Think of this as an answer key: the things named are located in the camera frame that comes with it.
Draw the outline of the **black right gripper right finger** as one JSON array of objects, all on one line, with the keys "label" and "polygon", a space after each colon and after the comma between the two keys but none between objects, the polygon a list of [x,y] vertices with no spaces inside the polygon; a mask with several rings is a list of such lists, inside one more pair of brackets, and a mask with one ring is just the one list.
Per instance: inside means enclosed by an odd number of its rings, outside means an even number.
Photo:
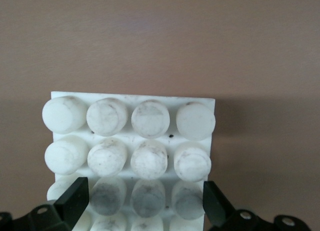
[{"label": "black right gripper right finger", "polygon": [[211,231],[309,231],[301,219],[277,215],[272,222],[246,209],[235,209],[214,181],[203,184],[203,209]]}]

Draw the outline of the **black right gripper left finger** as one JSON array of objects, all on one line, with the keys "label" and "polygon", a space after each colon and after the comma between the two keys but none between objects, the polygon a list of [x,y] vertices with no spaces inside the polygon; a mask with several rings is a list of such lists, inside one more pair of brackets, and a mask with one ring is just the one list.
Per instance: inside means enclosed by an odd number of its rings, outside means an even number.
[{"label": "black right gripper left finger", "polygon": [[52,204],[42,204],[26,215],[13,219],[9,212],[0,213],[2,231],[71,231],[89,204],[89,181],[77,178]]}]

